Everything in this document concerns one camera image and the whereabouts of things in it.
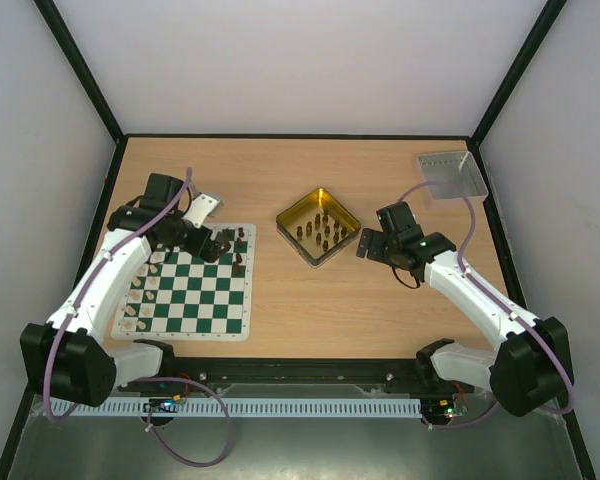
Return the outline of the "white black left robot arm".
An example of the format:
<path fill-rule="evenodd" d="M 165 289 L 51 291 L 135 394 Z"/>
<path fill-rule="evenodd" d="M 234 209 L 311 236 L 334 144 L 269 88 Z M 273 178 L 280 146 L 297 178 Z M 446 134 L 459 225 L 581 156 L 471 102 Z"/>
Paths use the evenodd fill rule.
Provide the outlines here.
<path fill-rule="evenodd" d="M 153 173 L 143 194 L 111 214 L 101 247 L 71 294 L 45 323 L 28 324 L 20 336 L 29 385 L 44 404 L 60 399 L 97 407 L 115 388 L 159 373 L 165 344 L 136 341 L 107 350 L 107 326 L 157 247 L 209 263 L 221 256 L 222 243 L 204 224 L 221 206 L 219 197 L 195 190 L 190 177 Z"/>

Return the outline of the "gold square tin box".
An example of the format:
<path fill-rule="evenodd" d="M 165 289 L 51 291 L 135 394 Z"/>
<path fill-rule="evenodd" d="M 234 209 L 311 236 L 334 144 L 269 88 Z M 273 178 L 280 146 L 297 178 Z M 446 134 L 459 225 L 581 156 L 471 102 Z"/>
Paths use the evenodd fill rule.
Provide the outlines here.
<path fill-rule="evenodd" d="M 328 190 L 317 188 L 276 216 L 277 231 L 311 267 L 318 268 L 352 243 L 360 221 Z"/>

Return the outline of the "green white chess board mat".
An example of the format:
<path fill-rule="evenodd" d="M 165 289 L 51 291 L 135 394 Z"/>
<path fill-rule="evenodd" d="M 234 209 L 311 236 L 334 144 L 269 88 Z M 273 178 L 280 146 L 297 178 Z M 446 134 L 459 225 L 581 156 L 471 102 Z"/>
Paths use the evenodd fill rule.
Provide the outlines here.
<path fill-rule="evenodd" d="M 115 340 L 244 341 L 250 333 L 256 226 L 211 223 L 233 232 L 230 249 L 208 263 L 160 245 L 131 279 L 115 310 Z M 243 227 L 244 238 L 238 237 Z M 234 264 L 240 253 L 243 263 Z"/>

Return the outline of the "black aluminium front rail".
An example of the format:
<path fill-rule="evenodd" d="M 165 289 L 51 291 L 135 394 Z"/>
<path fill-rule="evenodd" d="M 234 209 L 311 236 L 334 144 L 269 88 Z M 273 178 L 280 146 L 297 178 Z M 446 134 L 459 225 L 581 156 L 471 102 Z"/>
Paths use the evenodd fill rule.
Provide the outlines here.
<path fill-rule="evenodd" d="M 174 357 L 163 373 L 186 374 L 212 385 L 234 383 L 324 384 L 381 387 L 415 397 L 452 395 L 450 381 L 423 379 L 414 359 L 272 359 Z"/>

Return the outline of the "silver pink tin lid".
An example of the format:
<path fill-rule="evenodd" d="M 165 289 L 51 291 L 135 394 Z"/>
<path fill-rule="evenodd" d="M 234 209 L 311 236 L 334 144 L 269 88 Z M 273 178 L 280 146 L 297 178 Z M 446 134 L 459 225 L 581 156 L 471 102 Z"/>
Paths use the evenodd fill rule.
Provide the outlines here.
<path fill-rule="evenodd" d="M 481 204 L 489 190 L 469 151 L 438 152 L 419 155 L 415 162 L 422 198 L 429 208 L 450 209 L 463 206 L 462 196 L 472 204 Z"/>

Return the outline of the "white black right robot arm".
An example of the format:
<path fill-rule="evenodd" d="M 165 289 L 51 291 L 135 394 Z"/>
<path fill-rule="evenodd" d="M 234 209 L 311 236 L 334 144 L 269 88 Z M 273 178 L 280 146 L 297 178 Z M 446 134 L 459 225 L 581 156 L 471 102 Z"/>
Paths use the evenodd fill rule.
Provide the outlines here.
<path fill-rule="evenodd" d="M 416 355 L 416 379 L 435 392 L 449 381 L 489 391 L 508 413 L 522 417 L 563 397 L 564 415 L 574 406 L 574 385 L 566 328 L 545 320 L 507 298 L 463 259 L 463 249 L 439 232 L 423 233 L 408 204 L 397 202 L 377 211 L 381 228 L 366 228 L 357 256 L 401 270 L 413 287 L 437 290 L 450 300 L 490 344 L 468 348 L 442 339 Z"/>

